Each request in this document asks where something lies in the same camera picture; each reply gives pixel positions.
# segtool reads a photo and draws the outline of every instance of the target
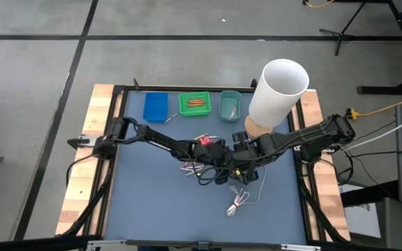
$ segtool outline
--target yellow cable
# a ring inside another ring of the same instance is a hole
[[[330,0],[330,1],[328,1],[327,3],[324,3],[324,4],[321,4],[321,5],[319,5],[319,6],[314,6],[313,4],[311,4],[311,3],[309,3],[309,2],[305,2],[305,4],[307,5],[307,6],[309,6],[309,7],[311,7],[311,8],[321,8],[321,7],[323,7],[323,6],[326,6],[328,3],[332,3],[332,2],[334,2],[334,0]]]
[[[384,108],[378,109],[378,110],[376,110],[376,111],[374,111],[374,112],[366,113],[366,114],[362,114],[362,113],[356,112],[353,108],[351,108],[351,109],[350,109],[350,118],[353,119],[353,120],[355,120],[355,119],[356,119],[357,117],[359,117],[359,116],[370,116],[370,115],[373,115],[373,114],[375,114],[375,113],[382,112],[382,111],[385,111],[385,110],[387,110],[387,109],[393,108],[393,107],[395,107],[395,106],[397,106],[397,105],[402,105],[402,101],[401,101],[401,102],[398,102],[398,103],[396,103],[396,104],[393,104],[393,105],[389,105],[388,107],[384,107]]]

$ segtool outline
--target wooden table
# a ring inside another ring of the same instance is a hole
[[[107,116],[109,115],[110,105],[113,102],[114,112],[113,117],[119,116],[121,111],[121,95],[113,96],[115,85],[111,84],[96,84],[93,89],[91,100],[89,102],[87,116],[84,121],[83,135],[100,136],[105,130]],[[301,104],[304,113],[305,126],[311,126],[321,122],[322,112],[318,95],[315,90],[307,90],[301,97]],[[297,110],[292,111],[295,118],[295,128],[299,128],[297,120]],[[83,158],[90,155],[91,148],[81,148],[77,150],[75,159]],[[329,154],[322,154],[322,159],[332,161]],[[72,223],[82,213],[87,206],[91,194],[91,187],[94,182],[97,159],[89,158],[74,165],[70,174],[68,189],[64,198],[63,206],[59,222],[57,225],[56,234],[62,234],[72,225]],[[100,180],[104,178],[107,163],[103,163],[103,171]],[[341,197],[338,190],[338,183],[334,168],[326,162],[318,162],[314,168],[316,187],[320,202],[320,208],[323,210],[329,221],[334,225],[338,232],[346,239],[350,240],[350,235],[347,229],[347,222],[342,207]],[[91,219],[89,234],[96,233],[96,223],[100,212],[100,203],[95,208]],[[311,233],[314,240],[319,240],[319,231],[317,220],[311,207],[308,206],[308,216],[311,223]]]

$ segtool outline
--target pink object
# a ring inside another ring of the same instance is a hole
[[[201,142],[201,145],[203,145],[203,146],[207,145],[208,143],[212,143],[212,140],[208,137],[202,137],[199,140]]]

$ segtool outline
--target teal container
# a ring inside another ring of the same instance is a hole
[[[241,94],[238,91],[222,91],[220,94],[220,118],[223,121],[235,122],[240,118]]]

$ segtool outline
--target white tube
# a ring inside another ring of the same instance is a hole
[[[264,68],[249,105],[249,115],[260,126],[283,121],[308,88],[309,77],[298,63],[288,59],[269,62]]]

